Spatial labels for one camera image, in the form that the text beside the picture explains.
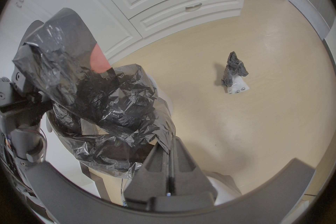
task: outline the drawer handle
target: drawer handle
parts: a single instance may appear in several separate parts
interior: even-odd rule
[[[191,9],[191,8],[198,8],[202,5],[202,3],[199,3],[198,5],[194,5],[192,7],[185,7],[186,9]]]

